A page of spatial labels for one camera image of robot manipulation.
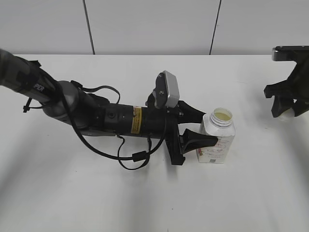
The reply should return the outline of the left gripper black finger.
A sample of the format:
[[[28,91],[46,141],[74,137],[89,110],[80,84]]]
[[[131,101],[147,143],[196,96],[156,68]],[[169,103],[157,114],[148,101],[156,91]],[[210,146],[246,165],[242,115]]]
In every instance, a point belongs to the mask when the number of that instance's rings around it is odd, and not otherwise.
[[[178,123],[201,123],[203,116],[206,114],[200,110],[193,108],[184,101],[178,101]]]
[[[183,154],[204,147],[215,146],[218,142],[216,136],[200,134],[186,129],[180,136],[181,151]]]

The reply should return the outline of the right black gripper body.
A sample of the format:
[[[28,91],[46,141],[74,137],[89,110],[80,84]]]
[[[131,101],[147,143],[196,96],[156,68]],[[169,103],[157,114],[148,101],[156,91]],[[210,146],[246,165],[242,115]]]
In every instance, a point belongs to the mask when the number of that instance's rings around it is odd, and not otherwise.
[[[266,85],[265,97],[275,97],[277,101],[293,103],[295,100],[306,102],[309,100],[309,57],[287,55],[274,55],[274,61],[294,61],[295,67],[287,79]]]

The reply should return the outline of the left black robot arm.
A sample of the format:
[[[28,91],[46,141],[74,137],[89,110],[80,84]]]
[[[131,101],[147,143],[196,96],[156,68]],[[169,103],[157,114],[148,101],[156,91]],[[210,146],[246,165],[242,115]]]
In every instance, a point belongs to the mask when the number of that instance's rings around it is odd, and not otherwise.
[[[54,119],[71,125],[79,139],[87,136],[145,137],[158,139],[168,148],[171,163],[182,165],[185,153],[217,144],[218,138],[191,130],[179,133],[179,125],[202,122],[204,113],[180,100],[176,77],[160,72],[146,106],[111,103],[76,81],[57,81],[36,60],[8,51],[0,52],[0,84],[37,101]]]

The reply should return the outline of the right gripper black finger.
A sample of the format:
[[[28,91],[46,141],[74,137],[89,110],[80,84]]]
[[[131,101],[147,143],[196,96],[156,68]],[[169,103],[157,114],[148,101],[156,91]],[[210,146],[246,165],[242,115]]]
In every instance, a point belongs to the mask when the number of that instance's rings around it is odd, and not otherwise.
[[[308,99],[294,99],[292,106],[294,112],[294,117],[298,117],[309,110],[309,100]]]
[[[272,116],[278,118],[280,114],[286,111],[289,108],[292,108],[294,103],[293,99],[285,98],[282,96],[275,96],[273,106],[271,109]]]

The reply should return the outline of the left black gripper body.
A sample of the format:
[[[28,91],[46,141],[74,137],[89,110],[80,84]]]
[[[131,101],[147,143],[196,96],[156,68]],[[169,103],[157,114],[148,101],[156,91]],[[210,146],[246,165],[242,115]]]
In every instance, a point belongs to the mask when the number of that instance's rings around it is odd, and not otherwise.
[[[181,102],[174,108],[155,108],[155,97],[151,94],[146,101],[147,116],[145,117],[145,132],[154,138],[164,138],[172,165],[183,165],[185,158],[181,152],[179,139],[179,119],[184,113]]]

